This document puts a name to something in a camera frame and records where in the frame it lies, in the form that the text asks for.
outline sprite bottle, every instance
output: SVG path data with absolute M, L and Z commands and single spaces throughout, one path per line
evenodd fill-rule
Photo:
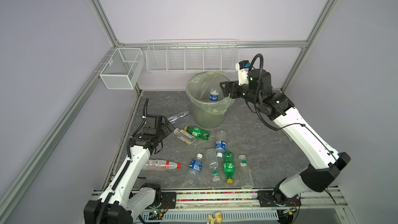
M 226 176 L 226 183 L 233 184 L 232 177 L 235 174 L 234 154 L 232 152 L 224 153 L 224 173 Z
M 188 132 L 189 134 L 191 134 L 194 137 L 203 139 L 203 140 L 208 140 L 209 139 L 209 135 L 210 132 L 203 130 L 199 127 L 185 127 L 184 131 Z

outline white wire basket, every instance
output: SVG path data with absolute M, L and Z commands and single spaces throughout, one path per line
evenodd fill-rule
M 157 40 L 156 43 L 148 41 L 148 72 L 235 72 L 235 63 L 239 62 L 237 40 L 192 41 L 195 40 Z
M 134 89 L 144 66 L 140 48 L 116 48 L 100 77 L 109 89 Z

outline blue label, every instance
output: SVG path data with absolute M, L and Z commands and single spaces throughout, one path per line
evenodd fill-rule
M 211 100 L 211 101 L 217 101 L 217 100 L 218 100 L 218 95 L 211 95 L 211 94 L 210 94 L 209 100 Z
M 226 150 L 226 143 L 224 141 L 221 141 L 221 140 L 216 141 L 215 149 L 217 149 L 217 148 L 221 148 L 221 149 L 223 149 L 225 151 Z
M 191 164 L 189 165 L 189 167 L 191 169 L 194 169 L 198 172 L 200 172 L 200 170 L 202 169 L 202 162 L 198 161 L 198 160 L 192 160 Z

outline plastic bin liner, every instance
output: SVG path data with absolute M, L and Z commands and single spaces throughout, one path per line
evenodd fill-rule
M 235 102 L 235 100 L 230 97 L 224 97 L 222 93 L 220 82 L 226 81 L 230 81 L 230 79 L 220 71 L 199 73 L 193 76 L 187 83 L 186 93 L 189 99 L 191 99 L 191 102 L 196 106 L 212 115 L 221 115 Z M 203 102 L 209 99 L 212 89 L 217 89 L 218 101 L 211 103 Z

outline green translucent trash bag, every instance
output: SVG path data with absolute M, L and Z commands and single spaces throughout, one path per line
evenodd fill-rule
M 224 120 L 226 109 L 234 99 L 224 97 L 220 82 L 229 81 L 223 72 L 210 71 L 193 76 L 186 86 L 186 93 L 192 102 L 193 116 L 197 124 L 206 128 L 215 128 Z M 210 97 L 212 89 L 218 92 L 217 102 L 203 102 Z

